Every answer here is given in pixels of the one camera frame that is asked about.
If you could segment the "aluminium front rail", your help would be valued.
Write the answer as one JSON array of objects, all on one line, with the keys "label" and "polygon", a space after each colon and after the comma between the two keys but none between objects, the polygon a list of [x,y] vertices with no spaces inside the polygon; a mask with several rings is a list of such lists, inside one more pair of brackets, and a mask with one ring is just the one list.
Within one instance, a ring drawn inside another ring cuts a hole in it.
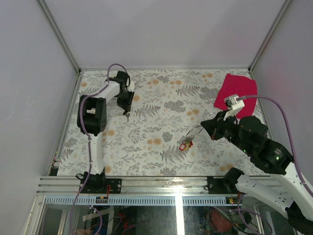
[{"label": "aluminium front rail", "polygon": [[43,176],[37,196],[61,205],[162,205],[173,206],[180,197],[185,206],[231,206],[237,194],[209,194],[203,187],[207,177],[120,177],[120,194],[80,193],[80,181],[72,176]]}]

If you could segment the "red window key tag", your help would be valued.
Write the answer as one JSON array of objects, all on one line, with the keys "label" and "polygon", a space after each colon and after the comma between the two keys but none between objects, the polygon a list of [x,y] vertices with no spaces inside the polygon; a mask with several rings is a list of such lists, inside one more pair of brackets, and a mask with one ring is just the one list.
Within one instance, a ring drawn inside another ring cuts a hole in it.
[{"label": "red window key tag", "polygon": [[183,151],[186,148],[186,144],[182,143],[179,147],[180,151]]}]

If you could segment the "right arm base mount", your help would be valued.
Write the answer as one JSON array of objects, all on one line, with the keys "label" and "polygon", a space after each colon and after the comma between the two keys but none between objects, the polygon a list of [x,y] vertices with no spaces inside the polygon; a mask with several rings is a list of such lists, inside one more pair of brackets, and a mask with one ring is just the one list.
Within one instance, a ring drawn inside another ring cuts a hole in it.
[{"label": "right arm base mount", "polygon": [[236,184],[244,172],[232,167],[223,177],[207,176],[207,184],[203,187],[209,194],[237,194]]}]

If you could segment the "red folded cloth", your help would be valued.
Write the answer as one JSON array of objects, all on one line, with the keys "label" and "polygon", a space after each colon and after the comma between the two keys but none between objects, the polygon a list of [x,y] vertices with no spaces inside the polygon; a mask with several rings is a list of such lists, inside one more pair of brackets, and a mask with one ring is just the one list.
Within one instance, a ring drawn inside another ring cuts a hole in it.
[{"label": "red folded cloth", "polygon": [[[222,88],[219,90],[214,107],[226,110],[224,99],[231,95],[239,97],[245,95],[257,95],[257,85],[252,79],[245,76],[227,74],[225,76]],[[249,98],[244,101],[245,107],[236,115],[237,118],[251,116],[256,107],[257,98]]]}]

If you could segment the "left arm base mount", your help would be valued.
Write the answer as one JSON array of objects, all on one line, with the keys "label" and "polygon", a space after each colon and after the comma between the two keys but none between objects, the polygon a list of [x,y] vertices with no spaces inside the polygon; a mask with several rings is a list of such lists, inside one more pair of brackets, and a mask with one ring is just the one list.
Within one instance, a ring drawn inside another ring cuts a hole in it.
[{"label": "left arm base mount", "polygon": [[[76,174],[75,177],[80,181],[80,188],[83,186],[88,172]],[[104,172],[101,174],[90,174],[88,180],[81,190],[81,193],[88,194],[120,194],[122,189],[122,179],[107,178]]]}]

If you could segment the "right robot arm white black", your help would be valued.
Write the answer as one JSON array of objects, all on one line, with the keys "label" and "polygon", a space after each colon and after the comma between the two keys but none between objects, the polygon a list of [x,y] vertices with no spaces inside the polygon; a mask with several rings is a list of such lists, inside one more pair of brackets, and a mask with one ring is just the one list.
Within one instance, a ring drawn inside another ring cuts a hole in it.
[{"label": "right robot arm white black", "polygon": [[237,121],[218,112],[213,119],[201,122],[212,140],[227,139],[242,150],[261,171],[275,179],[286,191],[276,192],[244,174],[237,168],[224,176],[223,188],[249,194],[283,215],[288,223],[304,235],[313,233],[313,186],[301,181],[295,159],[280,143],[268,138],[268,128],[255,116]]}]

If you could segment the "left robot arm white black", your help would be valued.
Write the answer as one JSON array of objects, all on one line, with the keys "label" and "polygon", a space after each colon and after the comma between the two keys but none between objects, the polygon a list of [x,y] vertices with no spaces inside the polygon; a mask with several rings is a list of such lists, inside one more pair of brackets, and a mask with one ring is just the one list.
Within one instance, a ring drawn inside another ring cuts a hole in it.
[{"label": "left robot arm white black", "polygon": [[102,159],[101,135],[107,126],[107,103],[117,98],[116,104],[129,118],[134,97],[134,83],[125,71],[118,71],[100,91],[82,95],[79,99],[77,126],[86,137],[87,170],[76,174],[80,181],[79,192],[91,194],[120,194],[122,180],[107,178]]}]

